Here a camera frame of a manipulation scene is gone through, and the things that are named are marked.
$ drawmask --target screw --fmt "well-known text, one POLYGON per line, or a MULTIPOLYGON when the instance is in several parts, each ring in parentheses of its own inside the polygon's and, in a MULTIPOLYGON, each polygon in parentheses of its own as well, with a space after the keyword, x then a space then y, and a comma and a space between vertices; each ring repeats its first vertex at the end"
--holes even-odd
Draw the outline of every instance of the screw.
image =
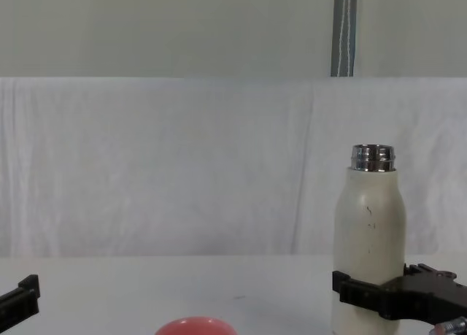
POLYGON ((459 317, 449 322, 436 324, 429 335, 461 335, 467 331, 467 318, 459 317))

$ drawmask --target black clamp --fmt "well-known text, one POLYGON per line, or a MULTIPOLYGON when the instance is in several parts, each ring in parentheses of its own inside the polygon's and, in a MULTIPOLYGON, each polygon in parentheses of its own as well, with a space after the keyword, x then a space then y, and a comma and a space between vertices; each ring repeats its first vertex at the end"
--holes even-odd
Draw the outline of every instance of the black clamp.
POLYGON ((18 288, 0 296, 0 333, 39 313, 40 296, 37 275, 30 275, 18 283, 18 288))
POLYGON ((382 285, 333 272, 333 290, 340 301, 379 313, 388 320, 413 319, 438 324, 467 315, 467 287, 452 272, 425 264, 404 267, 404 275, 382 285))

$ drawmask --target table surface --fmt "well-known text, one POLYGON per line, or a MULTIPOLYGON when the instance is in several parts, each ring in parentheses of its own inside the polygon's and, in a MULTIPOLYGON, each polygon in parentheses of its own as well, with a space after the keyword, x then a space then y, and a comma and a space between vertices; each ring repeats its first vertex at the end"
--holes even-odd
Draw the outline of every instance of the table surface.
MULTIPOLYGON (((409 256, 458 273, 467 255, 409 256)), ((170 320, 206 315, 239 335, 330 334, 330 256, 0 259, 0 292, 38 274, 40 313, 9 334, 154 334, 170 320)), ((400 334, 431 327, 404 320, 400 334)))

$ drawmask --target bottle mouth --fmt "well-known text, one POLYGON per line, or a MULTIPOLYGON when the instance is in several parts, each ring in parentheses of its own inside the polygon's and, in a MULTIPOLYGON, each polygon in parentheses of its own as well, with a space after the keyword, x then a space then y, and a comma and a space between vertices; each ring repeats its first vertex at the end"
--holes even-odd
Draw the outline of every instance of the bottle mouth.
POLYGON ((350 168, 364 172, 391 172, 395 171, 394 159, 394 147, 390 145, 354 145, 350 168))

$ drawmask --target bottle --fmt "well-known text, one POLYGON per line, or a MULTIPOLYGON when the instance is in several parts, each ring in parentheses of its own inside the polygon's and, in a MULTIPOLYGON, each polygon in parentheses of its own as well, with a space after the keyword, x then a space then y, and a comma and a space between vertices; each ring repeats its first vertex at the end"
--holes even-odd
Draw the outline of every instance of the bottle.
MULTIPOLYGON (((382 284, 404 273, 406 214, 394 149, 356 145, 334 220, 334 270, 382 284)), ((333 335, 393 335, 398 321, 344 304, 333 292, 333 335)))

